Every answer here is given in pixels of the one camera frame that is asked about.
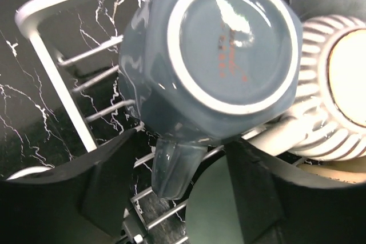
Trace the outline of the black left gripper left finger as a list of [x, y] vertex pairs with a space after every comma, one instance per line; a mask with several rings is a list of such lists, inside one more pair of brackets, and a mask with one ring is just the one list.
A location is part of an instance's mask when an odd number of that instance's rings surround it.
[[1, 181], [1, 242], [116, 243], [136, 140], [130, 129], [68, 163]]

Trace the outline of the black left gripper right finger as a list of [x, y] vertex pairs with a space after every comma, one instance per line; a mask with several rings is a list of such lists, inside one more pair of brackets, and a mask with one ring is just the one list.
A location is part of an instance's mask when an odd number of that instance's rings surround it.
[[365, 242], [365, 184], [307, 173], [246, 141], [225, 154], [245, 243]]

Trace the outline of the mint green cup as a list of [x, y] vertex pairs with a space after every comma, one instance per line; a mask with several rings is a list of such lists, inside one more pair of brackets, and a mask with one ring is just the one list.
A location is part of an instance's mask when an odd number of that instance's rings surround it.
[[185, 220], [192, 244], [244, 243], [225, 157], [198, 178], [187, 202]]

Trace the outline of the white ribbed ceramic mug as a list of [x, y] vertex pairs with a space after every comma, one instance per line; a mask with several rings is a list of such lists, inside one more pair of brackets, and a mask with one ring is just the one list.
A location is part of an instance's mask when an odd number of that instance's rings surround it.
[[293, 105], [249, 143], [277, 156], [289, 151], [316, 161], [365, 156], [365, 23], [323, 15], [303, 24]]

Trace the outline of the teal faceted ceramic mug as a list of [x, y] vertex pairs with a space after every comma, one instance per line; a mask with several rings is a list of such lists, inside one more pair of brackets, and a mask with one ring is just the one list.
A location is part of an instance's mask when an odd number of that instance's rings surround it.
[[147, 0], [127, 25], [118, 86], [158, 135], [152, 190], [180, 199], [209, 146], [295, 99], [300, 20], [283, 0]]

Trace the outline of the tan glazed ceramic mug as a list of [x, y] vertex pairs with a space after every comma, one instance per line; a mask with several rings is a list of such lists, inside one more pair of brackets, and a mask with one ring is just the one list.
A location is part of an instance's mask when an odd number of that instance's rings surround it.
[[304, 163], [297, 165], [297, 167], [306, 172], [329, 178], [334, 181], [340, 181], [350, 184], [365, 183], [365, 173], [334, 170], [326, 166], [309, 165]]

